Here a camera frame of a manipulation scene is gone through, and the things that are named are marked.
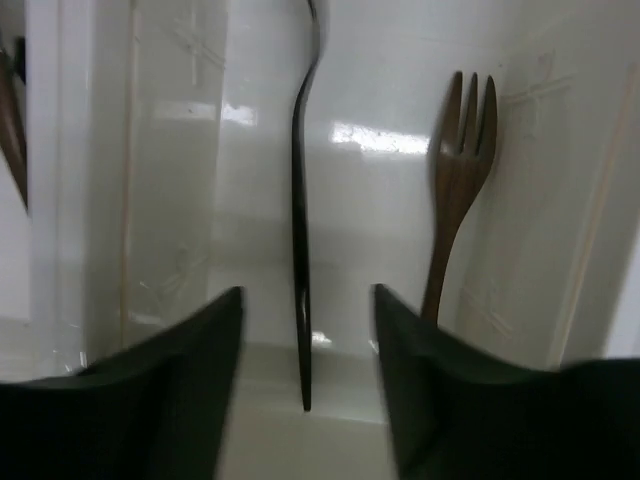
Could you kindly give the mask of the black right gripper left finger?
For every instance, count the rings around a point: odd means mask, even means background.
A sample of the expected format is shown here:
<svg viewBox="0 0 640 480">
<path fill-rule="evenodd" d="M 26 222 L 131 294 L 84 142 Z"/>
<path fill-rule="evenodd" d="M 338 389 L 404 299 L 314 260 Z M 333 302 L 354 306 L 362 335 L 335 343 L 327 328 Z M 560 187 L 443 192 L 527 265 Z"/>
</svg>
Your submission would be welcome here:
<svg viewBox="0 0 640 480">
<path fill-rule="evenodd" d="M 1 385 L 4 479 L 212 479 L 244 327 L 232 287 L 85 369 Z"/>
</svg>

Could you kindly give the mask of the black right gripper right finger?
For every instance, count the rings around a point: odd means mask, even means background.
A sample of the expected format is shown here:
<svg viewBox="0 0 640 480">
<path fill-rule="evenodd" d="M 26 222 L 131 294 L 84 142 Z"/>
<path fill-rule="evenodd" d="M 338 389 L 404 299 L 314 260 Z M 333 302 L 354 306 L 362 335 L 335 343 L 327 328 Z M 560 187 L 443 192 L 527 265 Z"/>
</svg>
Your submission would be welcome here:
<svg viewBox="0 0 640 480">
<path fill-rule="evenodd" d="M 505 362 L 373 288 L 384 400 L 401 479 L 635 479 L 639 363 Z"/>
</svg>

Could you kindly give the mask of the brown wooden fork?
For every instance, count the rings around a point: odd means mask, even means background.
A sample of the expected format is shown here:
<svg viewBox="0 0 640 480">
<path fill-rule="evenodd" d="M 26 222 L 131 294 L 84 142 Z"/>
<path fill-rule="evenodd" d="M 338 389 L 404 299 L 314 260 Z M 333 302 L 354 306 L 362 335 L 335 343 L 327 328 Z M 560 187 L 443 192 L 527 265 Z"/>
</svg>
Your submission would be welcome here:
<svg viewBox="0 0 640 480">
<path fill-rule="evenodd" d="M 492 169 L 498 132 L 494 79 L 488 77 L 478 102 L 478 75 L 463 92 L 463 73 L 454 73 L 445 101 L 435 158 L 435 239 L 420 315 L 436 323 L 446 269 L 456 235 Z"/>
</svg>

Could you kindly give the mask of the black metal fork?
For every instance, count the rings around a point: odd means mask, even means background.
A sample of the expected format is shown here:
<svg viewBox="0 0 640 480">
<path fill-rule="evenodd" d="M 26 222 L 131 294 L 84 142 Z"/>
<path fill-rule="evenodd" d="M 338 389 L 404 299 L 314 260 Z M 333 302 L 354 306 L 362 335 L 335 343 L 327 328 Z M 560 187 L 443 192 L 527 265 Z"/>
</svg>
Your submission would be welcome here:
<svg viewBox="0 0 640 480">
<path fill-rule="evenodd" d="M 304 116 L 309 90 L 322 53 L 318 2 L 307 1 L 311 17 L 312 53 L 297 93 L 291 124 L 291 220 L 294 309 L 303 411 L 312 409 L 312 323 L 307 222 Z"/>
</svg>

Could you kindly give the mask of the brown wooden spoon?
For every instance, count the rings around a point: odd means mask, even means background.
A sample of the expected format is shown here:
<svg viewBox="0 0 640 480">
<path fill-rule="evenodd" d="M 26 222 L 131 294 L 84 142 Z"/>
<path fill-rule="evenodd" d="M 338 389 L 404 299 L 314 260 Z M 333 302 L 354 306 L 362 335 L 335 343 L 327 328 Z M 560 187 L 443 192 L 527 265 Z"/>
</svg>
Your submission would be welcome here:
<svg viewBox="0 0 640 480">
<path fill-rule="evenodd" d="M 1 150 L 28 209 L 27 149 L 10 57 L 1 50 Z"/>
</svg>

